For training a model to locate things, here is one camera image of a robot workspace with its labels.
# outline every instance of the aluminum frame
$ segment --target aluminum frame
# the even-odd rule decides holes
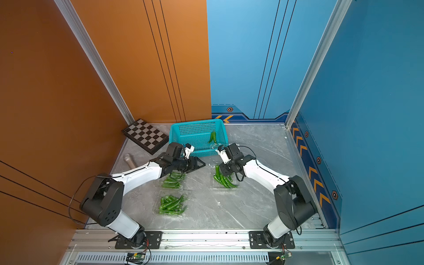
[[[305,77],[300,85],[299,91],[294,99],[293,105],[290,108],[287,116],[285,125],[286,128],[290,128],[293,121],[306,98],[306,95],[311,88],[312,82],[318,73],[319,68],[327,55],[328,49],[336,36],[337,31],[349,9],[352,0],[337,0],[334,6],[333,12],[331,13],[330,19],[328,20],[327,26],[325,27],[324,33],[322,34],[321,40],[315,51],[314,57],[312,58],[311,64],[305,74]]]
[[[54,0],[128,125],[134,118],[70,0]]]

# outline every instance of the wire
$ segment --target wire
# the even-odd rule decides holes
[[[144,263],[144,265],[146,265],[147,263],[149,263],[150,259],[152,258],[152,252],[150,251],[149,244],[147,244],[146,249],[149,250],[150,255],[149,255],[149,259],[147,260],[146,263]]]
[[[239,145],[238,147],[246,147],[246,148],[248,148],[250,151],[252,151],[253,155],[255,156],[255,162],[256,162],[256,165],[257,165],[260,169],[265,170],[266,172],[270,173],[271,175],[274,175],[275,177],[277,177],[278,179],[281,179],[282,181],[284,181],[284,183],[286,183],[286,181],[285,181],[284,179],[282,179],[282,178],[278,177],[276,174],[274,174],[274,173],[272,173],[272,172],[269,172],[268,170],[266,170],[266,169],[264,169],[264,168],[260,167],[260,166],[259,166],[259,164],[258,164],[258,160],[257,160],[256,154],[255,154],[255,152],[253,152],[253,150],[252,150],[250,147],[248,147],[248,146],[244,146],[244,145]]]
[[[120,178],[120,177],[122,177],[122,176],[126,176],[126,175],[128,175],[128,174],[131,174],[131,173],[134,173],[134,172],[139,171],[139,170],[141,170],[141,169],[144,169],[144,168],[148,167],[149,165],[150,165],[150,161],[147,163],[147,165],[146,165],[145,167],[142,167],[142,168],[136,169],[136,170],[134,170],[134,171],[131,171],[130,173],[127,173],[127,174],[125,174],[125,175],[119,175],[119,176],[116,176],[116,177],[91,176],[91,177],[86,178],[85,180],[83,180],[83,181],[81,182],[81,184],[79,185],[78,189],[75,191],[74,195],[72,196],[71,201],[69,202],[69,206],[68,206],[68,215],[69,215],[69,218],[71,218],[71,220],[72,220],[74,223],[76,223],[76,224],[78,224],[78,225],[82,225],[82,226],[97,224],[97,223],[82,223],[82,222],[79,222],[79,221],[75,221],[75,220],[72,218],[72,216],[71,216],[71,204],[72,204],[72,201],[74,200],[74,197],[75,197],[75,195],[77,194],[77,192],[79,191],[79,189],[81,188],[82,184],[84,184],[84,182],[86,182],[86,181],[87,181],[87,180],[89,180],[90,178],[94,178],[94,177],[99,177],[99,178],[104,178],[104,179],[114,179],[114,178]]]
[[[301,226],[299,226],[299,227],[300,227],[300,234],[299,234],[299,231],[297,231],[297,227],[296,227],[296,232],[297,232],[298,235],[301,235],[302,234],[302,227]]]
[[[238,175],[237,175],[237,172],[236,172],[236,179],[237,179],[238,181],[242,182],[242,181],[244,180],[244,175],[241,175],[241,180],[239,180]]]
[[[120,175],[120,176],[116,176],[116,177],[91,176],[91,177],[88,177],[88,178],[86,178],[85,180],[83,180],[83,181],[81,182],[81,184],[79,185],[78,189],[75,191],[75,193],[74,193],[74,195],[72,196],[71,201],[69,202],[69,205],[68,205],[68,215],[69,215],[69,218],[71,218],[71,220],[72,220],[74,223],[78,224],[78,225],[85,226],[85,225],[94,225],[94,224],[97,224],[97,223],[82,223],[82,222],[76,221],[76,220],[75,220],[75,219],[73,219],[73,218],[72,218],[72,216],[71,216],[71,204],[72,204],[72,201],[74,200],[75,195],[77,194],[77,192],[78,192],[78,191],[79,191],[79,189],[81,188],[82,184],[84,184],[84,182],[86,182],[87,180],[89,180],[89,179],[91,179],[91,178],[94,178],[94,177],[99,177],[99,178],[104,178],[104,179],[114,179],[114,178],[120,178],[120,177],[122,177],[122,176],[121,176],[121,175]]]

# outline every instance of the gray marble floor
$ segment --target gray marble floor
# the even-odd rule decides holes
[[[169,134],[170,126],[156,125],[159,130]],[[229,143],[236,142],[250,147],[258,160],[269,168],[287,176],[298,174],[293,166],[283,129],[280,125],[227,125]],[[141,147],[128,141],[124,152],[132,155],[137,166],[157,157],[166,150],[162,147],[150,155]],[[241,148],[245,154],[251,153]],[[169,218],[153,213],[153,205],[160,190],[155,181],[148,182],[123,198],[122,210],[148,229],[262,229],[277,216],[274,195],[252,179],[245,178],[238,189],[211,189],[210,165],[220,162],[218,155],[201,158],[206,167],[189,173],[185,189],[190,191],[189,207],[184,218]],[[129,170],[123,156],[112,173]],[[314,228],[311,221],[303,228]],[[98,229],[99,225],[90,225]]]

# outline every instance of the checkered board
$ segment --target checkered board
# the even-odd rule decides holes
[[[158,151],[169,140],[169,137],[166,134],[142,119],[137,120],[127,128],[123,129],[122,132],[131,139],[131,141],[138,144],[151,155]]]

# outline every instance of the clear plastic container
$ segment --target clear plastic container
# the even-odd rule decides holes
[[[175,206],[175,202],[181,199],[183,201]],[[173,199],[174,203],[163,201],[167,198]],[[156,202],[153,206],[153,213],[160,216],[166,216],[171,218],[183,218],[189,210],[190,192],[182,190],[161,190],[158,192]]]
[[[216,175],[216,168],[215,168],[216,165],[211,165],[211,167],[210,167],[210,179],[211,179],[211,188],[212,189],[234,190],[234,189],[240,188],[240,184],[242,182],[237,181],[237,178],[236,178],[234,173],[232,175],[230,175],[229,177],[224,177],[224,178],[226,178],[225,181],[228,179],[229,183],[233,184],[235,187],[233,187],[232,185],[228,185],[228,184],[226,186],[224,186],[223,184],[218,182],[214,177],[214,175]]]
[[[163,176],[155,181],[155,186],[164,190],[184,190],[186,178],[187,174],[173,171],[171,174]]]

